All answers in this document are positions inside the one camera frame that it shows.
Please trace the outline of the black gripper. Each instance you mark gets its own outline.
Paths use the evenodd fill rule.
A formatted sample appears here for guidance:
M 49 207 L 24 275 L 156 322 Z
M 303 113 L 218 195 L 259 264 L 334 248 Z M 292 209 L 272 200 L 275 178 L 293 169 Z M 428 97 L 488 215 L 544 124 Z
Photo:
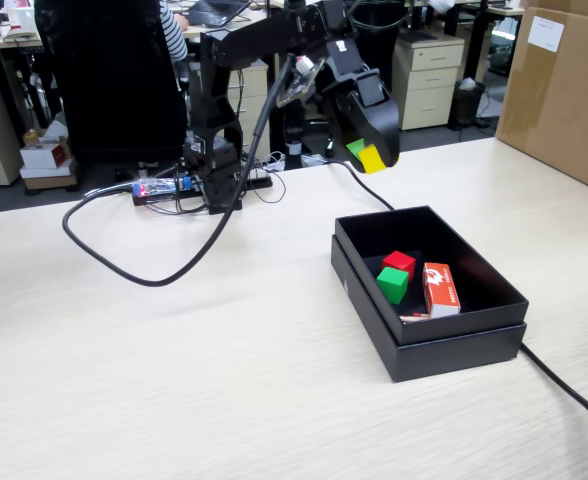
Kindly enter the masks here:
M 359 152 L 365 147 L 366 168 L 393 167 L 400 153 L 399 112 L 379 71 L 364 63 L 353 39 L 329 41 L 326 53 L 317 76 L 317 92 L 329 124 L 334 157 L 360 162 Z M 356 126 L 360 106 L 362 137 Z

